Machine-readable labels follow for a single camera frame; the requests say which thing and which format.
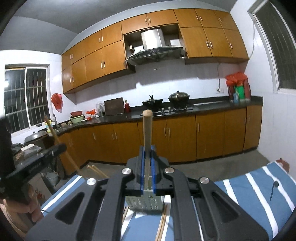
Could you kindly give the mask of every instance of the stainless steel range hood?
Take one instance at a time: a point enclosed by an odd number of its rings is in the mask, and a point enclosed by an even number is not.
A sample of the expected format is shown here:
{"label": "stainless steel range hood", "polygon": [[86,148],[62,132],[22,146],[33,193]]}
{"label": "stainless steel range hood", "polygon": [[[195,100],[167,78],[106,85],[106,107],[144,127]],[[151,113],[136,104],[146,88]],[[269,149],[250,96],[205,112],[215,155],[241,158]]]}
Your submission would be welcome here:
{"label": "stainless steel range hood", "polygon": [[160,28],[141,33],[144,51],[131,55],[126,62],[132,65],[142,65],[161,60],[183,57],[185,51],[182,46],[166,46],[163,32]]}

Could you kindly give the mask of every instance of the power outlet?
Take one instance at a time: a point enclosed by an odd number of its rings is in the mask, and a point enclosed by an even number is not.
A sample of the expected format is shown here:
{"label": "power outlet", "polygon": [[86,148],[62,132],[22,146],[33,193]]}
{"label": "power outlet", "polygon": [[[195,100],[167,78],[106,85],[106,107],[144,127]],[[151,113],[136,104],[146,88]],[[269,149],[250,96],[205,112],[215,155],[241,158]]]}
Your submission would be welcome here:
{"label": "power outlet", "polygon": [[224,93],[224,89],[221,88],[220,91],[219,91],[219,89],[217,89],[217,92],[216,92],[216,93],[217,93],[217,94],[223,94],[223,93]]}

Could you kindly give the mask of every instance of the kitchen countertop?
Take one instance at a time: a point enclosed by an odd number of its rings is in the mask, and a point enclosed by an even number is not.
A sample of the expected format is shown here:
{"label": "kitchen countertop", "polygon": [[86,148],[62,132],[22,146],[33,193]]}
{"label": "kitchen countertop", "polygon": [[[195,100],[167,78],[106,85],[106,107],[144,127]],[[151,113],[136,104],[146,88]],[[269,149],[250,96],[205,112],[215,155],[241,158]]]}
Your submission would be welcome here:
{"label": "kitchen countertop", "polygon": [[[209,102],[209,103],[198,103],[194,105],[192,110],[187,111],[178,111],[172,113],[166,113],[165,115],[158,115],[153,116],[153,119],[159,119],[164,117],[176,117],[176,116],[184,116],[184,115],[199,115],[205,114],[209,112],[219,112],[224,110],[234,110],[234,109],[241,109],[245,108],[250,105],[263,105],[263,98],[260,96],[252,96],[251,101],[249,102],[241,102],[239,104],[234,104],[228,100],[218,101],[218,102]],[[91,120],[83,121],[76,124],[68,125],[67,127],[60,128],[56,130],[57,135],[62,135],[66,132],[71,130],[87,127],[87,126],[94,126],[94,125],[104,125],[104,124],[114,124],[114,123],[122,123],[122,122],[129,122],[129,121],[138,121],[141,120],[143,117],[141,116],[143,109],[138,108],[138,110],[132,110],[130,113],[124,113],[121,115],[110,115],[104,117],[93,118]]]}

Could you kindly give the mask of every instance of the pot lid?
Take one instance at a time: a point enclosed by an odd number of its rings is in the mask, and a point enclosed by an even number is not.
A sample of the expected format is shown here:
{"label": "pot lid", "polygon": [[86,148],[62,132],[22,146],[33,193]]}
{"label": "pot lid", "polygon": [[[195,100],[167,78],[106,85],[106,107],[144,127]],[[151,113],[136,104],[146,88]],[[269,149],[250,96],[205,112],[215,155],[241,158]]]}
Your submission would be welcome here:
{"label": "pot lid", "polygon": [[32,135],[28,136],[25,138],[25,143],[26,142],[30,142],[30,141],[33,141],[33,140],[36,140],[42,136],[46,136],[48,133],[46,131],[39,131],[39,132],[33,132]]}
{"label": "pot lid", "polygon": [[189,95],[185,92],[177,91],[174,94],[171,94],[169,98],[181,98],[181,97],[188,97]]}

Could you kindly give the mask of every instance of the floor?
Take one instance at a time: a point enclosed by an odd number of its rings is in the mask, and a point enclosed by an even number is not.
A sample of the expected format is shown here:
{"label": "floor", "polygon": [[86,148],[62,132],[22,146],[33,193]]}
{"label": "floor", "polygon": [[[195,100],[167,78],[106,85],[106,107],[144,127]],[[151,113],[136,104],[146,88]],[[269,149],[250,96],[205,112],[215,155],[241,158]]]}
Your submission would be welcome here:
{"label": "floor", "polygon": [[[182,171],[187,177],[198,179],[199,177],[206,176],[212,181],[219,181],[243,175],[249,171],[265,166],[268,162],[269,161],[257,150],[253,150],[247,153],[210,161],[173,165],[173,167]],[[90,162],[89,165],[95,165],[107,176],[111,176],[124,168],[124,166],[121,165],[92,162]],[[82,169],[82,173],[86,177],[103,178],[101,175],[87,168],[87,165]]]}

